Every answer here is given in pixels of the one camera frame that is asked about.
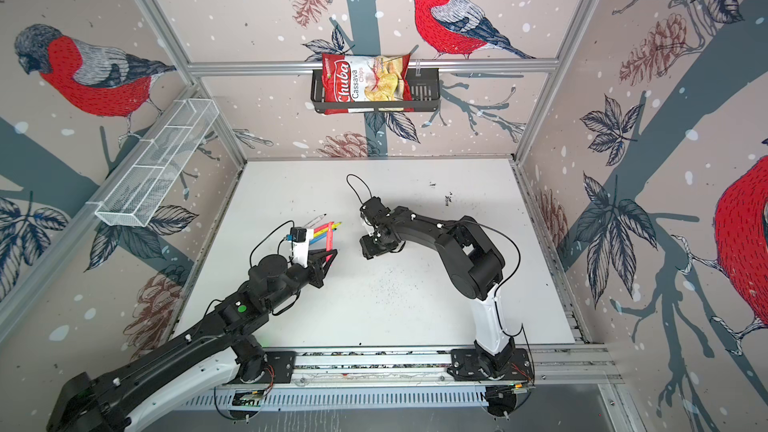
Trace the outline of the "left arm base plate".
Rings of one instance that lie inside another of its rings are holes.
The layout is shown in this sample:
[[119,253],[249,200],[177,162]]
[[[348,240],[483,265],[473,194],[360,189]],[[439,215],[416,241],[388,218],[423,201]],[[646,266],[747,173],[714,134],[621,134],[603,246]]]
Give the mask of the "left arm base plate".
[[295,351],[266,351],[238,363],[237,374],[230,384],[289,384],[297,354]]

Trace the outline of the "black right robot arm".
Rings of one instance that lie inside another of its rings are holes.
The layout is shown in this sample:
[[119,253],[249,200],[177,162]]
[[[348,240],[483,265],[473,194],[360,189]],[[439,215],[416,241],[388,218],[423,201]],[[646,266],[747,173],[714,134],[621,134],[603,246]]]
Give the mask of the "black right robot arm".
[[363,222],[371,229],[360,239],[367,259],[394,253],[415,243],[437,252],[454,288],[471,301],[475,322],[475,373],[491,380],[505,377],[515,352],[513,336],[504,330],[496,300],[503,283],[505,259],[500,250],[473,218],[440,220],[419,215],[411,209],[386,207],[380,198],[371,197],[360,207]]

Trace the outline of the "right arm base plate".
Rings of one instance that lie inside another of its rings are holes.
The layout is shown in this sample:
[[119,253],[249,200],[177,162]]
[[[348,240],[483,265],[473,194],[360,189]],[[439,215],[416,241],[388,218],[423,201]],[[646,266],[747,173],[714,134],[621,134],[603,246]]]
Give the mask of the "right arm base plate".
[[534,378],[529,354],[521,348],[497,356],[475,348],[453,349],[446,371],[456,381],[530,382]]

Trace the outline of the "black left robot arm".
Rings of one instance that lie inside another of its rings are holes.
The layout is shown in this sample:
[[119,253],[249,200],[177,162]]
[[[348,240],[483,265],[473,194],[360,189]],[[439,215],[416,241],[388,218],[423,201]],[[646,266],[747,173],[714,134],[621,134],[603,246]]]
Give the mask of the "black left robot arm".
[[187,400],[239,380],[277,381],[277,367],[255,337],[269,319],[290,309],[302,288],[321,288],[335,249],[312,251],[305,264],[270,254],[224,299],[215,299],[186,331],[143,357],[92,378],[81,373],[59,393],[49,431],[141,431]]

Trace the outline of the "pink-red highlighter pen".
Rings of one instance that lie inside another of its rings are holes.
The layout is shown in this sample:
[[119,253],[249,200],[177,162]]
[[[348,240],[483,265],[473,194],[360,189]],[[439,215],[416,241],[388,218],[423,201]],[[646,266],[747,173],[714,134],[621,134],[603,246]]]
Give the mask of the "pink-red highlighter pen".
[[325,238],[325,239],[326,239],[326,242],[325,242],[325,245],[326,245],[326,247],[325,247],[325,250],[326,250],[326,251],[331,251],[331,250],[333,249],[334,226],[335,226],[335,223],[334,223],[334,222],[330,222],[330,223],[329,223],[329,226],[328,226],[328,228],[327,228],[327,229],[333,229],[333,232],[331,232],[331,233],[330,233],[330,234],[329,234],[329,235],[328,235],[328,236]]

